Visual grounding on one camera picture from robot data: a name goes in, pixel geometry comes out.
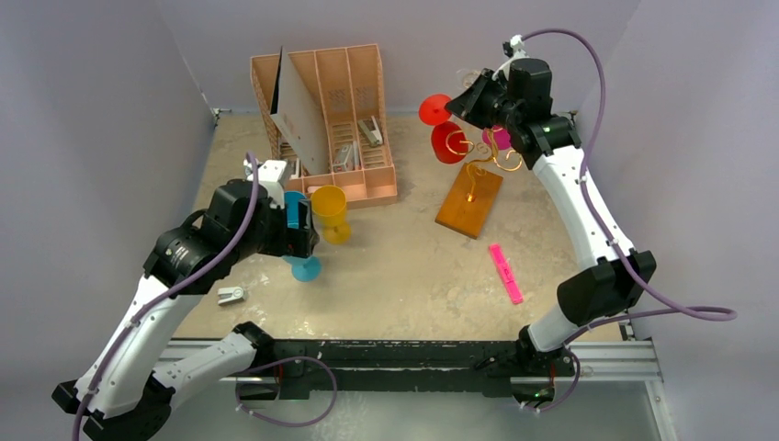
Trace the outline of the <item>grey stapler in organizer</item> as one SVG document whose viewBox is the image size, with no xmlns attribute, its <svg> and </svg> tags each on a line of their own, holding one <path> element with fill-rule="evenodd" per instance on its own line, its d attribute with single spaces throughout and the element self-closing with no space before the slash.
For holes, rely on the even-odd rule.
<svg viewBox="0 0 779 441">
<path fill-rule="evenodd" d="M 375 116 L 356 121 L 360 133 L 364 136 L 370 147 L 379 147 L 384 144 L 384 137 L 378 120 Z"/>
</svg>

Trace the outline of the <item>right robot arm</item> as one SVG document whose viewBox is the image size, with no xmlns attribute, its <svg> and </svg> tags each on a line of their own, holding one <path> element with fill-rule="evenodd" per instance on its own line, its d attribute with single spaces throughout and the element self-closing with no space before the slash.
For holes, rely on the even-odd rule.
<svg viewBox="0 0 779 441">
<path fill-rule="evenodd" d="M 515 360 L 536 374 L 547 367 L 552 351 L 561 348 L 586 325 L 636 305 L 639 285 L 656 269 L 649 251 L 636 251 L 616 225 L 595 188 L 582 194 L 589 173 L 584 150 L 572 123 L 552 113 L 552 72 L 534 58 L 510 62 L 506 71 L 483 70 L 445 109 L 479 129 L 508 132 L 519 153 L 551 197 L 566 227 L 579 273 L 557 288 L 557 301 L 518 337 Z"/>
</svg>

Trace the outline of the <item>teal wine glass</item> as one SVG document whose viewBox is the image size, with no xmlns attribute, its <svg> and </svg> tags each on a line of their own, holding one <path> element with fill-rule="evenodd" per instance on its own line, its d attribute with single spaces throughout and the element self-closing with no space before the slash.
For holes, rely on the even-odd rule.
<svg viewBox="0 0 779 441">
<path fill-rule="evenodd" d="M 305 195 L 298 191 L 288 190 L 285 192 L 285 207 L 287 213 L 288 227 L 297 229 L 299 227 L 299 201 L 304 199 Z M 291 274 L 299 282 L 311 282 L 315 280 L 322 271 L 322 263 L 317 256 L 299 258 L 285 255 L 282 260 L 290 265 Z"/>
</svg>

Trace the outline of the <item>peach plastic file organizer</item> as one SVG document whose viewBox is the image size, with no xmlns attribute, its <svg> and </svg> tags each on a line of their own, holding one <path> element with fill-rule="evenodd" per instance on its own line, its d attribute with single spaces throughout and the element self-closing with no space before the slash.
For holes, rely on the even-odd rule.
<svg viewBox="0 0 779 441">
<path fill-rule="evenodd" d="M 322 112 L 329 143 L 329 170 L 324 175 L 309 174 L 284 140 L 270 117 L 279 52 L 254 56 L 251 79 L 269 139 L 270 158 L 293 166 L 287 190 L 307 195 L 319 187 L 335 185 L 346 195 L 349 209 L 361 209 L 396 202 L 398 190 L 395 167 L 386 130 L 382 63 L 376 44 L 289 52 L 318 109 Z M 384 144 L 370 147 L 356 121 L 375 116 Z M 359 146 L 360 169 L 333 173 L 336 148 L 349 141 Z"/>
</svg>

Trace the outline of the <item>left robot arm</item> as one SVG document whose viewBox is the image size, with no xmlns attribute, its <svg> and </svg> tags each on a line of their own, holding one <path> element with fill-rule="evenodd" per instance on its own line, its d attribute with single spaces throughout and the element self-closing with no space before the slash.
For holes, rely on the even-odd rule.
<svg viewBox="0 0 779 441">
<path fill-rule="evenodd" d="M 74 418 L 73 439 L 147 440 L 211 383 L 275 367 L 273 338 L 252 322 L 192 356 L 166 365 L 158 360 L 181 322 L 234 266 L 254 254 L 308 258 L 317 242 L 307 199 L 275 195 L 267 184 L 243 179 L 219 187 L 206 209 L 162 233 L 98 359 L 52 394 Z"/>
</svg>

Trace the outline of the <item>white paper folder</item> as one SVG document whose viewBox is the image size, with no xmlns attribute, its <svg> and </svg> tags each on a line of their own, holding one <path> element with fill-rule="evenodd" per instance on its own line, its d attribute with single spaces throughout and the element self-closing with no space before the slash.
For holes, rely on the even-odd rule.
<svg viewBox="0 0 779 441">
<path fill-rule="evenodd" d="M 270 117 L 312 175 L 329 170 L 329 143 L 322 112 L 284 47 L 280 48 Z"/>
</svg>

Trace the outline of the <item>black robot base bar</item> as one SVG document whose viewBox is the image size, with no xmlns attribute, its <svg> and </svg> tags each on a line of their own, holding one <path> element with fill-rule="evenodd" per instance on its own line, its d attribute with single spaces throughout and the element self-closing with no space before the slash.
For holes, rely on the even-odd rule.
<svg viewBox="0 0 779 441">
<path fill-rule="evenodd" d="M 553 400 L 556 380 L 576 372 L 571 351 L 538 353 L 526 335 L 516 341 L 312 340 L 274 338 L 253 322 L 232 330 L 256 349 L 240 376 L 267 379 L 283 400 L 338 390 L 466 392 L 544 403 Z"/>
</svg>

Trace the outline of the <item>magenta plastic wine glass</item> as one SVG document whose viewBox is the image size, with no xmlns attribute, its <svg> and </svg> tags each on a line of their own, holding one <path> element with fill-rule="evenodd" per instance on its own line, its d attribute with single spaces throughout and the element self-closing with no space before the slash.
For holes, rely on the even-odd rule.
<svg viewBox="0 0 779 441">
<path fill-rule="evenodd" d="M 490 130 L 483 130 L 481 134 L 482 141 L 489 143 L 492 139 L 499 151 L 505 151 L 511 148 L 511 140 L 509 133 L 498 126 L 493 127 Z"/>
</svg>

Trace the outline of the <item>yellow plastic wine glass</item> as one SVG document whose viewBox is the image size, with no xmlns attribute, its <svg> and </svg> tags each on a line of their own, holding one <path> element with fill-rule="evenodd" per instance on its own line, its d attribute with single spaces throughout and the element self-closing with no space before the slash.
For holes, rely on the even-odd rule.
<svg viewBox="0 0 779 441">
<path fill-rule="evenodd" d="M 351 227 L 346 219 L 345 192 L 334 185 L 316 189 L 310 197 L 314 215 L 322 225 L 322 236 L 330 244 L 345 244 L 351 237 Z"/>
</svg>

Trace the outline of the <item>silver item in organizer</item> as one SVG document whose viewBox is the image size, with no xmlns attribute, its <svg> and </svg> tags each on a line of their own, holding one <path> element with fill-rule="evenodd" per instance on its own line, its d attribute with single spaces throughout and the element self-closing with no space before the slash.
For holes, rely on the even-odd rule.
<svg viewBox="0 0 779 441">
<path fill-rule="evenodd" d="M 340 144 L 333 155 L 332 172 L 345 173 L 360 169 L 359 146 L 357 141 Z"/>
</svg>

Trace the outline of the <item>red plastic wine glass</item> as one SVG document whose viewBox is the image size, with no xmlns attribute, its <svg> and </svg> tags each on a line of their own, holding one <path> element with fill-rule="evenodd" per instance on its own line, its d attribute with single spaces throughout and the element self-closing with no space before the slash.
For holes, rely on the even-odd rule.
<svg viewBox="0 0 779 441">
<path fill-rule="evenodd" d="M 420 121 L 432 127 L 431 145 L 437 160 L 443 164 L 456 164 L 469 152 L 462 129 L 451 120 L 452 113 L 446 109 L 450 97 L 434 94 L 427 97 L 419 107 Z"/>
</svg>

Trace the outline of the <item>small white metal clip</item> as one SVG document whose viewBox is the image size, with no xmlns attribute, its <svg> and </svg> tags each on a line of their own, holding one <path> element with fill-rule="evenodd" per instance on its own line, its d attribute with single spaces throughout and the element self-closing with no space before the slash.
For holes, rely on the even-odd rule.
<svg viewBox="0 0 779 441">
<path fill-rule="evenodd" d="M 220 307 L 234 304 L 245 300 L 246 291 L 241 287 L 219 288 L 218 302 Z"/>
</svg>

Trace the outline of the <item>clear wine glass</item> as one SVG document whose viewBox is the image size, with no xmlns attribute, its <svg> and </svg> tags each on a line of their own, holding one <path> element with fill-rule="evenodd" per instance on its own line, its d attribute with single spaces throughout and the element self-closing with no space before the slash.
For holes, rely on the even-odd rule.
<svg viewBox="0 0 779 441">
<path fill-rule="evenodd" d="M 480 71 L 472 69 L 460 69 L 457 71 L 457 80 L 462 89 L 468 89 L 479 78 Z"/>
</svg>

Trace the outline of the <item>pink plastic clip tool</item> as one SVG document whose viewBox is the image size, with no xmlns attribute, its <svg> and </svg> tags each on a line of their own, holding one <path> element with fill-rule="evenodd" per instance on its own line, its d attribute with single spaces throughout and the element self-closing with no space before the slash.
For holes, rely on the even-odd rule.
<svg viewBox="0 0 779 441">
<path fill-rule="evenodd" d="M 524 296 L 517 285 L 514 277 L 514 272 L 506 259 L 502 247 L 497 244 L 491 244 L 488 248 L 492 262 L 495 265 L 496 271 L 500 277 L 500 280 L 506 290 L 506 293 L 511 300 L 512 304 L 521 304 L 524 301 Z"/>
</svg>

